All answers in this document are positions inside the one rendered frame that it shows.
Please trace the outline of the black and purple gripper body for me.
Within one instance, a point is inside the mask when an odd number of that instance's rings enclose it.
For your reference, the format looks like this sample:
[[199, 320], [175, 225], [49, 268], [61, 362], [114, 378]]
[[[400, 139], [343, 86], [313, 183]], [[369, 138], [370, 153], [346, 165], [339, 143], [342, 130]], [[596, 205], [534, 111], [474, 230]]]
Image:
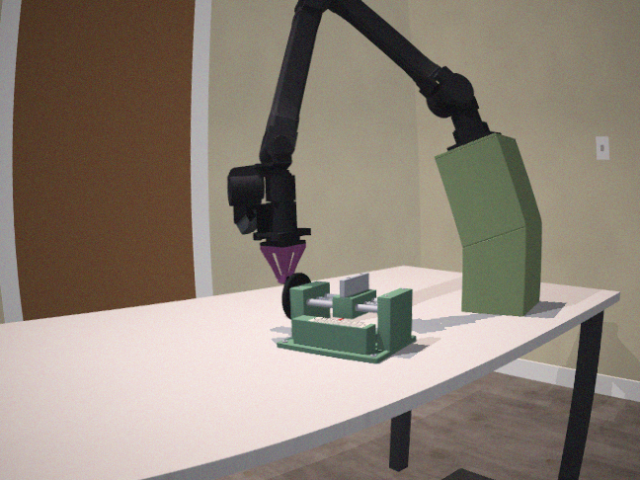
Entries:
[[[253, 240], [260, 242], [260, 246], [289, 247], [298, 244], [305, 244], [306, 240], [300, 240], [300, 236], [311, 235], [311, 228], [297, 228], [296, 201], [270, 203], [272, 207], [272, 231], [255, 232]], [[271, 236], [271, 237], [263, 237]], [[272, 239], [272, 241], [271, 241]]]

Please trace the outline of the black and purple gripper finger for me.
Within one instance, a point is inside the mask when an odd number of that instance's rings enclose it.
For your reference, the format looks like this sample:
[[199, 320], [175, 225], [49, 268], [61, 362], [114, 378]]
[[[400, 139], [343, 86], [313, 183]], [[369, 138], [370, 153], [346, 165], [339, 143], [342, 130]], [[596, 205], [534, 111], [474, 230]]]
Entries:
[[[294, 255], [293, 255], [292, 262], [291, 262], [291, 265], [290, 265], [290, 268], [289, 268], [289, 271], [288, 271], [288, 274], [287, 274], [288, 277], [290, 277], [291, 275], [294, 274], [295, 269], [297, 267], [297, 264], [298, 264], [302, 254], [303, 254], [303, 252], [304, 252], [304, 250], [306, 248], [306, 243], [305, 244], [293, 245], [293, 248], [294, 248], [293, 249]], [[279, 263], [279, 266], [280, 266], [280, 271], [281, 271], [282, 270], [282, 255], [281, 254], [276, 254], [276, 256], [277, 256], [277, 260], [278, 260], [278, 263]]]
[[[260, 250], [262, 251], [268, 263], [270, 264], [279, 283], [286, 282], [293, 249], [294, 249], [293, 246], [289, 246], [289, 247], [260, 246]], [[281, 275], [280, 275], [280, 271], [277, 266], [277, 263], [275, 261], [275, 258], [273, 256], [273, 253], [282, 254]]]

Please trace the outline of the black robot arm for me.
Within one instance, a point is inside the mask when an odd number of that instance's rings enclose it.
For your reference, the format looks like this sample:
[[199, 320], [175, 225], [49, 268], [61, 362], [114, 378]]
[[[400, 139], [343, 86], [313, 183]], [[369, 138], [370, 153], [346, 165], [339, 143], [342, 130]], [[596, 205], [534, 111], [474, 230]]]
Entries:
[[287, 169], [298, 135], [313, 46], [322, 13], [327, 9], [349, 22], [401, 67], [421, 89], [419, 92], [434, 115], [451, 117], [457, 144], [447, 151], [492, 133], [501, 134], [489, 131], [488, 124], [481, 121], [473, 87], [466, 77], [433, 63], [361, 0], [298, 0], [261, 144], [261, 163], [232, 168], [227, 176], [228, 202], [242, 235], [256, 229], [273, 232], [272, 207], [257, 205], [265, 196], [265, 187], [266, 201], [276, 202], [277, 207], [281, 202], [296, 200], [295, 175]]

